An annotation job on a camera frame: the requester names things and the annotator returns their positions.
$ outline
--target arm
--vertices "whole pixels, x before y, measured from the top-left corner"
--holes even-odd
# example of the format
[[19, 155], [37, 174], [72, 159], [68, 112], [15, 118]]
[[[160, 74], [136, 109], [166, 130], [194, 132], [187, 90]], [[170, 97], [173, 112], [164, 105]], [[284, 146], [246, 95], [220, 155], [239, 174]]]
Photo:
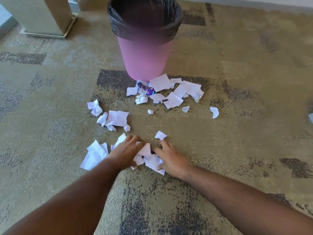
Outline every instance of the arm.
[[93, 234], [106, 198], [121, 170], [136, 166], [135, 155], [146, 142], [127, 136], [95, 168], [14, 224], [3, 235]]
[[192, 186], [243, 234], [312, 234], [312, 218], [251, 186], [190, 165], [170, 142], [161, 145], [153, 149], [163, 161], [159, 169]]

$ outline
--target black trash bag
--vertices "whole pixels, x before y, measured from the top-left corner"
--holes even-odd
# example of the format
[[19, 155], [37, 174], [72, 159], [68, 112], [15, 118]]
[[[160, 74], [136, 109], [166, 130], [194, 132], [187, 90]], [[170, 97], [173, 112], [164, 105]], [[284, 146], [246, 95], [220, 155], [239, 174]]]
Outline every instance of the black trash bag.
[[167, 43], [182, 23], [175, 0], [110, 0], [107, 11], [114, 34], [135, 42]]

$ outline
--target forearm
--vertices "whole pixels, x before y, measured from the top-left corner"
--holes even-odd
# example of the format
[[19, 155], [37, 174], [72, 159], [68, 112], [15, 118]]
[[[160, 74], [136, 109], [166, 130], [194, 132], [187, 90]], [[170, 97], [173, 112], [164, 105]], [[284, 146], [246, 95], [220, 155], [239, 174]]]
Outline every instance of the forearm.
[[93, 234], [119, 172], [112, 159], [104, 159], [5, 234]]
[[313, 229], [313, 219], [241, 182], [194, 166], [181, 179], [215, 205], [244, 235], [309, 234]]

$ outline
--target hand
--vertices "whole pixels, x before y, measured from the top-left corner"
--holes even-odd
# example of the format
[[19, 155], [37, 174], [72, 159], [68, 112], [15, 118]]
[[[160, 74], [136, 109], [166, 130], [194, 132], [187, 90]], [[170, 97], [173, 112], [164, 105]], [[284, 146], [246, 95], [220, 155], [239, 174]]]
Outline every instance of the hand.
[[124, 142], [120, 143], [108, 156], [108, 158], [113, 159], [116, 162], [116, 165], [121, 169], [125, 170], [126, 168], [132, 166], [135, 169], [138, 168], [134, 157], [138, 152], [146, 145], [147, 142], [141, 142], [136, 145], [136, 142], [140, 141], [140, 137], [135, 135], [128, 135]]
[[183, 174], [190, 166], [187, 159], [180, 154], [174, 146], [165, 140], [160, 141], [162, 148], [156, 147], [153, 151], [162, 159], [163, 163], [158, 166], [158, 170], [164, 169], [171, 176], [182, 178]]

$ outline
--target trash can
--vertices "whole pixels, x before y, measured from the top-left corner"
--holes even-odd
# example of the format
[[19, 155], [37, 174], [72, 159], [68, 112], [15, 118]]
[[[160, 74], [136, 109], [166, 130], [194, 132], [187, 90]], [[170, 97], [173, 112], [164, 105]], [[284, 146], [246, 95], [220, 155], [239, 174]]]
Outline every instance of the trash can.
[[110, 0], [108, 15], [127, 73], [149, 82], [162, 75], [182, 23], [175, 0]]

